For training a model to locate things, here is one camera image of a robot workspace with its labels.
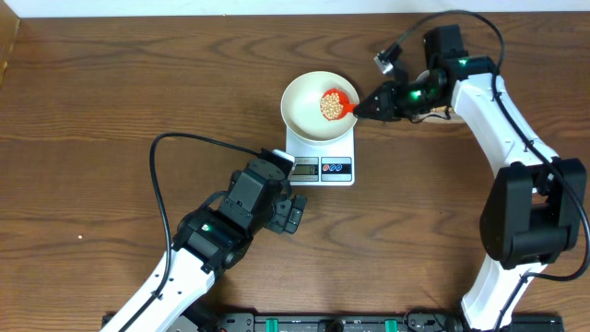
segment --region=white backdrop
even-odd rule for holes
[[[590,0],[5,0],[21,18],[587,11]]]

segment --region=wooden table surface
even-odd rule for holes
[[[164,251],[148,169],[155,135],[284,148],[279,102],[292,79],[332,71],[366,96],[384,81],[374,54],[420,17],[24,20],[0,90],[0,330],[96,331],[144,282]],[[563,158],[590,165],[590,14],[489,18],[507,41],[513,101]],[[472,54],[496,58],[498,43],[472,18],[427,28],[455,22]],[[421,32],[406,42],[412,76],[425,66]],[[456,305],[485,254],[478,219],[493,178],[478,143],[462,124],[361,121],[355,135],[357,182],[297,188],[309,198],[299,231],[261,231],[209,303],[261,313]],[[249,158],[163,142],[171,226]],[[583,247],[580,237],[548,271],[573,271]],[[586,331],[589,288],[590,276],[535,280],[517,311],[558,313],[568,331]]]

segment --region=wooden board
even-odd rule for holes
[[[590,165],[590,14],[489,17],[508,43],[502,73],[513,101],[562,157]],[[155,135],[283,148],[279,101],[293,78],[333,71],[366,96],[384,80],[374,54],[419,18],[26,20],[0,92],[0,330],[96,331],[144,282],[164,251],[148,170]],[[492,33],[473,19],[436,24],[457,21],[472,54],[495,57]],[[420,39],[405,48],[413,75],[425,66]],[[493,180],[469,129],[361,121],[355,131],[354,186],[298,188],[309,197],[299,231],[261,231],[209,303],[403,313],[453,308],[469,290]],[[163,142],[158,172],[171,226],[248,159]],[[576,269],[583,247],[581,237],[548,271]],[[586,331],[589,289],[590,276],[535,280],[517,311],[558,313],[568,331]]]
[[[8,56],[12,52],[12,46],[17,35],[19,19],[15,13],[5,4],[4,0],[0,1],[0,88],[2,87],[2,77],[8,68]]]

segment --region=beans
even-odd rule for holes
[[[340,103],[338,94],[333,92],[322,97],[320,100],[320,109],[326,119],[335,120],[344,110],[344,106]]]

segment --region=bowl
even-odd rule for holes
[[[342,76],[316,71],[295,78],[283,93],[280,112],[285,125],[304,142],[324,145],[352,130],[357,117],[349,113],[340,120],[329,121],[322,115],[320,99],[329,89],[339,89],[351,103],[359,103],[354,87]]]

